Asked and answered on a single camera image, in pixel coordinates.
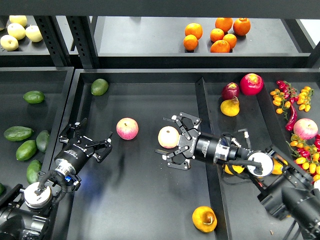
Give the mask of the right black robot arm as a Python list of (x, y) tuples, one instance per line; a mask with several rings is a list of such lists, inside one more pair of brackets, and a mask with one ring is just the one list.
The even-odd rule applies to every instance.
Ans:
[(169, 121), (180, 129), (177, 149), (155, 150), (168, 167), (186, 171), (190, 160), (228, 167), (256, 185), (258, 199), (271, 216), (279, 220), (291, 216), (311, 240), (320, 238), (320, 191), (313, 187), (313, 178), (276, 146), (252, 150), (247, 131), (243, 132), (246, 147), (229, 133), (205, 133), (199, 130), (202, 120), (185, 112)]

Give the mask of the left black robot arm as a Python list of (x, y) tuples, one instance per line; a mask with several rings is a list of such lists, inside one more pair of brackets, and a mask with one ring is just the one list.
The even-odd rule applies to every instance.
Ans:
[(52, 231), (60, 201), (81, 185), (79, 172), (89, 159), (98, 163), (112, 151), (112, 133), (100, 141), (83, 134), (87, 124), (69, 123), (58, 139), (62, 150), (54, 158), (56, 167), (39, 171), (38, 181), (16, 185), (0, 201), (0, 238), (2, 240), (47, 240)]

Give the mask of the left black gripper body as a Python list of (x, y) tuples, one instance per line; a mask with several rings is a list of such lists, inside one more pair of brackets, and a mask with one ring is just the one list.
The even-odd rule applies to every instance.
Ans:
[(54, 161), (57, 165), (56, 171), (63, 175), (77, 175), (88, 160), (93, 156), (95, 150), (93, 140), (82, 136), (81, 142), (76, 138), (72, 138), (57, 154)]

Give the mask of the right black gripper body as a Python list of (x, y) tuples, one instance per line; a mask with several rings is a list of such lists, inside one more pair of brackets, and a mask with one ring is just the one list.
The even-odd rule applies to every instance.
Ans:
[(178, 145), (181, 154), (207, 164), (224, 164), (237, 158), (237, 148), (228, 145), (222, 137), (191, 129), (182, 133)]

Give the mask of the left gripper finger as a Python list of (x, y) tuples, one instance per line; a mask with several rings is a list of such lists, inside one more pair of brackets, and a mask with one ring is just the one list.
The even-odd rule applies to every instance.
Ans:
[(113, 132), (110, 131), (107, 137), (100, 141), (93, 141), (87, 139), (84, 143), (84, 148), (86, 149), (86, 156), (87, 158), (94, 158), (97, 163), (102, 163), (104, 159), (111, 153), (112, 151), (112, 144), (111, 144), (111, 137)]
[(68, 144), (71, 139), (75, 139), (75, 142), (80, 144), (83, 136), (82, 128), (86, 126), (87, 122), (88, 119), (84, 118), (80, 122), (68, 123), (58, 136), (59, 142)]

